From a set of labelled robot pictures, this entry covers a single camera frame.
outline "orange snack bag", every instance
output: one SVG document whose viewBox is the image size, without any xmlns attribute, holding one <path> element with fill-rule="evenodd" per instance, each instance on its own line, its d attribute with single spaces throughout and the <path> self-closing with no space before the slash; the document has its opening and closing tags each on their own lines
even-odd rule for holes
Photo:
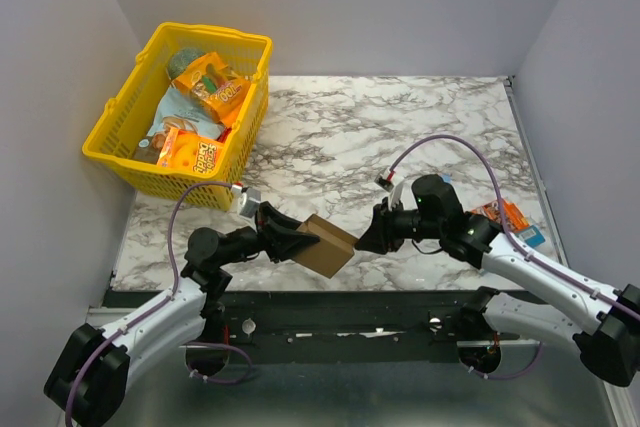
<svg viewBox="0 0 640 427">
<path fill-rule="evenodd" d="M 162 146 L 160 167 L 207 174 L 213 172 L 224 144 L 193 132 L 172 128 Z"/>
<path fill-rule="evenodd" d="M 505 214 L 507 215 L 507 223 L 509 224 L 509 229 L 512 232 L 518 232 L 529 227 L 529 222 L 527 221 L 526 217 L 522 214 L 522 212 L 520 212 L 520 209 L 518 209 L 515 204 L 504 199 L 502 200 L 502 202 Z M 471 212 L 473 212 L 474 214 L 484 215 L 485 217 L 489 217 L 495 222 L 501 223 L 497 200 L 489 202 L 488 204 L 485 204 L 482 207 L 478 207 L 477 209 L 473 209 Z"/>
<path fill-rule="evenodd" d="M 194 60 L 173 83 L 183 95 L 195 97 L 214 122 L 227 128 L 238 117 L 251 86 L 216 52 Z"/>
</svg>

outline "brown box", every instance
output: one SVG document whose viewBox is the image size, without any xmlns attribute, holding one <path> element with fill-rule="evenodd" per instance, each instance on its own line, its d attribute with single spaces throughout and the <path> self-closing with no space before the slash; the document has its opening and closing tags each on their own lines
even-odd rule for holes
<svg viewBox="0 0 640 427">
<path fill-rule="evenodd" d="M 297 230 L 316 234 L 320 242 L 296 255 L 293 260 L 329 279 L 354 255 L 353 245 L 358 239 L 322 217 L 313 214 Z"/>
</svg>

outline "orange snack box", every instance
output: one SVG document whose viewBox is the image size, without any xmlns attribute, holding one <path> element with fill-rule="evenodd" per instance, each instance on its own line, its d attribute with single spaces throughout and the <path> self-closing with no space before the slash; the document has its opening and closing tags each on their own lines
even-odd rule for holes
<svg viewBox="0 0 640 427">
<path fill-rule="evenodd" d="M 160 167 L 206 174 L 212 172 L 224 144 L 193 132 L 171 128 L 160 151 Z"/>
<path fill-rule="evenodd" d="M 507 215 L 507 223 L 509 224 L 509 229 L 512 232 L 518 232 L 520 230 L 526 229 L 529 227 L 529 222 L 526 217 L 520 212 L 520 209 L 516 207 L 516 204 L 513 204 L 505 199 L 502 199 L 504 211 Z M 477 209 L 473 209 L 471 212 L 474 214 L 484 215 L 485 217 L 489 217 L 494 222 L 500 222 L 500 211 L 498 210 L 498 201 L 494 200 L 493 202 L 489 202 L 488 204 L 483 205 L 482 207 L 478 207 Z"/>
</svg>

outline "white marble surface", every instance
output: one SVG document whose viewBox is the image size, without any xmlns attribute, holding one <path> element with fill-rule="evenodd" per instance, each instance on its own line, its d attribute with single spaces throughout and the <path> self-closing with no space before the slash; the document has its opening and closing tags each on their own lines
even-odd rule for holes
<svg viewBox="0 0 640 427">
<path fill-rule="evenodd" d="M 556 256 L 506 93 L 495 78 L 272 77 L 269 112 L 244 177 L 283 213 L 300 220 L 317 213 L 360 236 L 384 191 L 373 184 L 407 146 L 439 132 L 463 137 L 490 159 L 503 195 L 541 229 L 539 250 Z M 444 173 L 463 206 L 495 198 L 482 164 L 462 145 L 436 141 L 414 151 L 398 172 L 409 179 Z M 407 192 L 406 208 L 415 204 Z M 115 290 L 168 287 L 166 229 L 173 203 L 137 194 L 112 286 Z M 197 227 L 222 232 L 247 225 L 235 215 L 184 206 L 175 225 L 183 265 L 186 240 Z M 425 249 L 429 241 L 423 242 Z M 423 256 L 406 242 L 387 256 L 356 253 L 326 279 L 293 262 L 257 260 L 225 267 L 228 290 L 409 290 L 514 288 L 446 254 Z"/>
</svg>

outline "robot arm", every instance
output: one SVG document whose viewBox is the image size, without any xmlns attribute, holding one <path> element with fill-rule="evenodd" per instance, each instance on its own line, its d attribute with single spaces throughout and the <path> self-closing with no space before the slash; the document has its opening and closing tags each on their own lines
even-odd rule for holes
<svg viewBox="0 0 640 427">
<path fill-rule="evenodd" d="M 72 386 L 78 371 L 101 345 L 107 344 L 82 378 L 72 413 L 83 427 L 104 425 L 119 408 L 126 391 L 147 370 L 169 352 L 198 339 L 208 325 L 223 324 L 218 300 L 231 275 L 222 266 L 251 260 L 262 251 L 277 263 L 319 241 L 314 234 L 297 232 L 300 222 L 281 214 L 268 202 L 257 208 L 255 223 L 255 230 L 244 227 L 230 234 L 206 227 L 196 229 L 189 237 L 187 264 L 175 294 L 173 288 L 167 289 L 101 329 L 88 324 L 76 329 L 49 375 L 45 395 L 65 409 L 67 399 L 74 394 Z M 161 303 L 162 308 L 153 311 Z M 127 329 L 131 319 L 140 316 L 144 320 Z M 107 342 L 118 332 L 122 333 Z"/>
<path fill-rule="evenodd" d="M 601 296 L 617 299 L 637 313 L 639 289 L 629 285 L 619 292 L 544 259 L 566 279 L 589 283 L 600 296 L 576 288 L 514 248 L 499 224 L 464 212 L 453 187 L 437 175 L 423 176 L 413 183 L 417 209 L 404 210 L 398 189 L 390 190 L 389 198 L 374 207 L 371 226 L 356 243 L 357 250 L 384 255 L 397 251 L 405 239 L 437 239 L 450 256 L 510 279 L 549 304 L 522 302 L 480 288 L 477 299 L 460 309 L 462 328 L 508 332 L 559 344 L 580 353 L 583 364 L 601 379 L 615 385 L 630 384 L 640 364 L 640 322 Z M 319 241 L 313 234 L 297 232 L 300 222 L 280 214 L 268 203 L 259 205 L 255 222 L 255 230 L 245 227 L 230 234 L 209 228 L 195 230 L 189 238 L 187 264 L 175 294 L 168 289 L 100 330 L 88 324 L 77 329 L 47 380 L 45 394 L 64 409 L 78 370 L 107 343 L 80 382 L 72 410 L 73 418 L 83 427 L 104 425 L 131 385 L 168 352 L 199 338 L 204 331 L 223 330 L 219 328 L 224 320 L 218 300 L 231 276 L 222 266 L 251 260 L 261 251 L 273 262 L 287 260 Z M 524 244 L 520 247 L 528 251 Z M 129 319 L 162 302 L 166 305 L 135 328 L 107 342 L 126 329 Z"/>
<path fill-rule="evenodd" d="M 534 254 L 519 240 L 514 245 L 499 224 L 464 212 L 453 187 L 438 175 L 413 183 L 415 210 L 405 211 L 397 200 L 399 184 L 382 184 L 391 195 L 374 207 L 371 226 L 356 249 L 386 254 L 398 250 L 404 239 L 437 239 L 450 256 L 509 279 L 549 304 L 484 289 L 473 306 L 476 323 L 567 347 L 579 352 L 582 363 L 602 380 L 625 387 L 631 383 L 640 366 L 640 289 L 628 285 L 618 291 Z"/>
</svg>

